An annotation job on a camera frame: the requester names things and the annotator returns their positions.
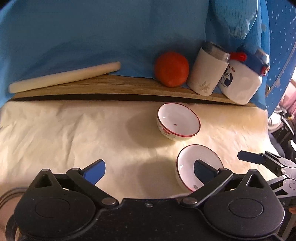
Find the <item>blue fabric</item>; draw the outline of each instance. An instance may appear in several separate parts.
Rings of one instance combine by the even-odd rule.
[[[293,51],[296,42],[296,9],[288,0],[267,0],[266,3],[270,23],[271,49],[271,68],[267,84],[271,87],[277,82],[266,97],[267,111],[270,116],[281,100],[296,66],[296,51]]]
[[[257,17],[258,0],[212,0],[214,13],[227,34],[245,39]]]
[[[120,61],[115,74],[153,77],[168,50],[192,65],[209,0],[12,0],[0,11],[0,106],[11,82]]]
[[[205,31],[207,40],[213,41],[223,46],[229,52],[235,52],[237,48],[243,43],[250,43],[251,45],[257,45],[261,47],[265,53],[270,55],[269,19],[265,0],[260,0],[260,4],[258,4],[257,9],[256,20],[245,39],[235,39],[234,37],[231,37],[227,34],[227,27],[221,25],[218,19],[215,18],[215,12],[213,10],[212,4],[210,4],[209,7]],[[262,78],[261,86],[250,100],[251,103],[255,104],[261,109],[266,108],[265,85],[267,76]],[[216,87],[214,93],[222,92],[218,87]]]

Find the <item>orange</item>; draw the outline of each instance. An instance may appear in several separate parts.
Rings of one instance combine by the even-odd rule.
[[[189,64],[183,55],[167,52],[156,60],[154,74],[156,79],[167,87],[180,86],[187,80]]]

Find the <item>wooden plank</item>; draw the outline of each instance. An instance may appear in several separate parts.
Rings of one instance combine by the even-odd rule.
[[[49,86],[40,89],[16,93],[12,99],[66,94],[156,95],[235,104],[232,100],[228,99],[223,94],[214,93],[210,96],[202,96],[196,94],[190,89],[182,87],[166,87],[153,79],[124,77],[111,74],[105,74],[98,77],[80,80],[72,83]],[[254,106],[254,104],[248,103],[247,106]]]

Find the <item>white tumbler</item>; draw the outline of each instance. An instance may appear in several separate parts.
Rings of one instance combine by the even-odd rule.
[[[205,42],[198,52],[187,85],[204,96],[212,94],[228,66],[230,54],[213,42]]]

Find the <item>thermos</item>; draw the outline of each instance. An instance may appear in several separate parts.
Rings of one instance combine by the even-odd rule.
[[[205,42],[198,52],[187,85],[196,93],[204,96],[212,94],[223,75],[230,54],[213,42]]]
[[[229,65],[218,87],[237,104],[247,104],[270,69],[269,55],[257,46],[242,45],[231,53]]]

